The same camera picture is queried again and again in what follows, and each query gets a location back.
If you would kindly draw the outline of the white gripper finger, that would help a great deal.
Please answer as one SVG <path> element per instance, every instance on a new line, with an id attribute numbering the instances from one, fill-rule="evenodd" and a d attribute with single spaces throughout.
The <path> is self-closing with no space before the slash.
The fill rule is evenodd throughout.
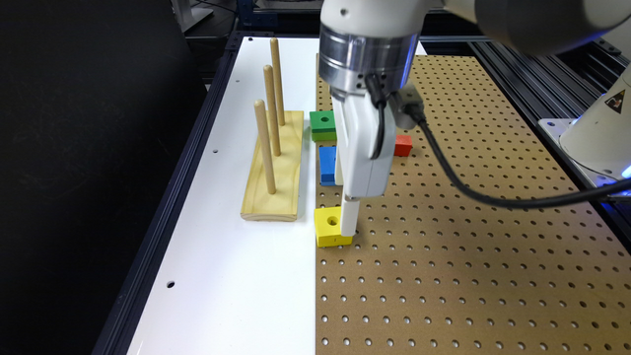
<path id="1" fill-rule="evenodd" d="M 338 185 L 338 186 L 344 184 L 342 167 L 341 167 L 341 156 L 340 156 L 340 149 L 339 148 L 336 148 L 334 181 L 335 181 L 335 184 Z"/>
<path id="2" fill-rule="evenodd" d="M 356 233 L 360 199 L 345 195 L 340 209 L 340 232 L 342 237 L 353 237 Z"/>

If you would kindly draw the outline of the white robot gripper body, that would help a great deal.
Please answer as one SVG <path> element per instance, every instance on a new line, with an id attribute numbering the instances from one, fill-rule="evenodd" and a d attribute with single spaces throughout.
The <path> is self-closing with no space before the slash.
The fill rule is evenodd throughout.
<path id="1" fill-rule="evenodd" d="M 378 142 L 380 111 L 368 93 L 343 94 L 332 89 L 337 136 L 337 163 L 344 194 L 351 198 L 382 195 L 387 187 L 395 148 L 396 125 L 389 104 L 384 109 L 385 135 L 379 156 L 373 159 Z"/>

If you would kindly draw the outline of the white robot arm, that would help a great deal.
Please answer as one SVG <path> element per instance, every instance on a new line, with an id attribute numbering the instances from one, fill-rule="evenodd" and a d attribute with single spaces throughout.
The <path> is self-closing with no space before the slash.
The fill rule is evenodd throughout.
<path id="1" fill-rule="evenodd" d="M 429 129 L 420 102 L 403 92 L 432 1 L 326 1 L 320 12 L 318 74 L 329 85 L 337 130 L 335 180 L 343 187 L 337 225 L 353 237 L 360 201 L 386 190 L 396 128 L 420 127 L 450 182 L 464 195 L 503 208 L 547 208 L 598 200 L 630 188 L 630 108 L 624 73 L 560 138 L 583 167 L 609 185 L 535 200 L 510 200 L 467 187 Z M 596 39 L 630 17 L 627 1 L 443 1 L 441 7 L 486 35 L 530 55 L 556 54 Z"/>

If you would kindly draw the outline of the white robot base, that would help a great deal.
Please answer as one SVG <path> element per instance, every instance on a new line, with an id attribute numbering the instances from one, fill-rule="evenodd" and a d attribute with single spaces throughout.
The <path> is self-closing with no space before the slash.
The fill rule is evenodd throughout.
<path id="1" fill-rule="evenodd" d="M 630 179 L 630 70 L 577 118 L 538 122 L 592 187 Z"/>

